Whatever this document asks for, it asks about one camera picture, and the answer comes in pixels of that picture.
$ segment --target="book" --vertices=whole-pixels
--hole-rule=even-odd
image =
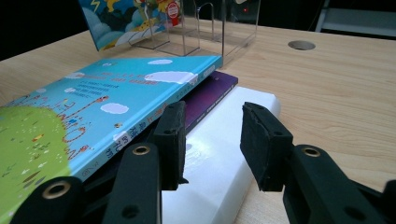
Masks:
[[[189,133],[223,98],[235,85],[238,78],[232,75],[214,71],[204,81],[197,85],[192,91],[181,100],[186,103],[186,134]],[[149,131],[154,129],[156,123],[148,127],[143,133],[137,136],[130,144],[147,140]],[[117,173],[120,166],[122,153],[117,154],[98,171],[91,175],[84,184],[90,184],[98,178],[107,178]]]
[[[88,178],[220,65],[220,56],[103,59],[0,107],[0,223],[40,183]]]
[[[183,100],[186,102],[186,133],[189,133],[238,83],[238,78],[213,72]]]
[[[176,0],[78,0],[97,50],[151,37],[176,26]]]

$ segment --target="white foam block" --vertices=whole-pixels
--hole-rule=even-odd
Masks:
[[[230,91],[187,135],[184,177],[190,183],[163,191],[164,224],[233,223],[253,178],[239,148],[245,102],[280,113],[271,93]]]

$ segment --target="acrylic stand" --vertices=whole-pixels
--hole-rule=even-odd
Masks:
[[[164,31],[155,33],[150,26],[143,40],[130,44],[178,56],[221,55],[226,64],[254,39],[260,1],[180,0],[176,23],[168,17]],[[210,12],[209,19],[201,18],[203,10]],[[211,47],[202,47],[201,42]]]

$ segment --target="picture book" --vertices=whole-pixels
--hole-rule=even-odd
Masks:
[[[150,37],[178,24],[178,0],[78,0],[98,50]]]
[[[88,178],[220,65],[220,56],[103,59],[1,106],[0,223],[40,183]]]
[[[186,133],[189,133],[238,83],[238,78],[232,75],[214,71],[204,81],[197,85],[181,100],[186,103]],[[143,133],[134,139],[132,143],[144,142],[149,135],[148,127]],[[117,154],[97,172],[91,175],[85,184],[89,184],[98,178],[115,175],[120,166],[122,153]]]

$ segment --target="dark background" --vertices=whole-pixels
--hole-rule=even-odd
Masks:
[[[254,9],[254,2],[244,6]],[[323,2],[262,0],[259,25],[314,31]],[[332,0],[330,7],[396,11],[395,2]],[[1,8],[0,61],[87,30],[78,0],[1,0]]]

